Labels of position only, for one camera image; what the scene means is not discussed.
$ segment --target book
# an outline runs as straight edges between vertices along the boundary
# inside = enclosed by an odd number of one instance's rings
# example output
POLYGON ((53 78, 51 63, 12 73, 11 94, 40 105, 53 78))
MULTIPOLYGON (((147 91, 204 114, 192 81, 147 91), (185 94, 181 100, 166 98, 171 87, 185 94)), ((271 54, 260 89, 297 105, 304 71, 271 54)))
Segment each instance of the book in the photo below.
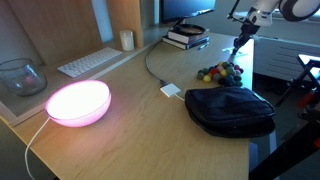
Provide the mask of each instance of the book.
POLYGON ((198 41, 199 39, 202 39, 206 36, 208 36, 209 30, 205 31, 202 34, 196 34, 196 35, 186 35, 176 32, 175 30, 171 30, 168 32, 168 37, 170 39, 174 39, 176 41, 183 42, 185 44, 193 43, 195 41, 198 41))
POLYGON ((195 42, 189 43, 189 44, 182 43, 182 42, 176 41, 174 39, 170 39, 168 36, 163 36, 162 37, 162 41, 164 41, 166 43, 169 43, 169 44, 171 44, 173 46, 176 46, 178 48, 181 48, 181 49, 184 49, 184 50, 188 50, 188 49, 193 48, 195 46, 198 46, 198 45, 201 45, 201 44, 209 42, 210 41, 210 37, 206 36, 206 37, 204 37, 202 39, 199 39, 198 41, 195 41, 195 42))

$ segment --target black pouch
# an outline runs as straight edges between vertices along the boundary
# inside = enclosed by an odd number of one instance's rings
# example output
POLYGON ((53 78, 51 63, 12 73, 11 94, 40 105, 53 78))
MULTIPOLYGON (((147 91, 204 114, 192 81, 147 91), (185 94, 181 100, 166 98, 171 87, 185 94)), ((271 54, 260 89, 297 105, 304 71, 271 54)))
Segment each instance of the black pouch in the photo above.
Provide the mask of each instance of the black pouch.
POLYGON ((247 88, 188 90, 185 105, 191 119, 214 136, 253 138, 275 129, 274 107, 247 88))

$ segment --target colorful toy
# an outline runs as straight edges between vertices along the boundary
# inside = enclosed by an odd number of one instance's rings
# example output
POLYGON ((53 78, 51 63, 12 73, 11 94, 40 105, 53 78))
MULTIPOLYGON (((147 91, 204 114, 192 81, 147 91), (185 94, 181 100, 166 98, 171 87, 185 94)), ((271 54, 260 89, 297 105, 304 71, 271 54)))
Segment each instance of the colorful toy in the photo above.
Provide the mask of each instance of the colorful toy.
POLYGON ((235 65, 232 62, 221 61, 215 66, 199 70, 197 78, 207 83, 213 80, 226 87, 241 87, 241 74, 243 71, 244 70, 239 65, 235 65))

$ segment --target computer monitor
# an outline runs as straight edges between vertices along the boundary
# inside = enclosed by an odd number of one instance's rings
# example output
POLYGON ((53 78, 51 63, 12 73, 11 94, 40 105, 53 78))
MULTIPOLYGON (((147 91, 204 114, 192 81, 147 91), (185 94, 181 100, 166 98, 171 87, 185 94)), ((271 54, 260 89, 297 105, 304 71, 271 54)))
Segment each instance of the computer monitor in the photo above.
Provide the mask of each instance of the computer monitor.
POLYGON ((184 19, 214 11, 216 0, 160 0, 160 22, 181 23, 184 19))

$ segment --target keyboard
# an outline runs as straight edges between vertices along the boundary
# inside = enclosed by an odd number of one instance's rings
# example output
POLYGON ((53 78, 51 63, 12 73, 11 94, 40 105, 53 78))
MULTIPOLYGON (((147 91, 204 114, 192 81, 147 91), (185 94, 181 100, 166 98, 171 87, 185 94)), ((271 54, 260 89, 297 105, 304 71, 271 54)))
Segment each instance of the keyboard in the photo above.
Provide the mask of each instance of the keyboard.
POLYGON ((60 66, 57 69, 60 72, 75 78, 119 56, 121 53, 121 51, 106 47, 80 59, 74 60, 68 64, 60 66))

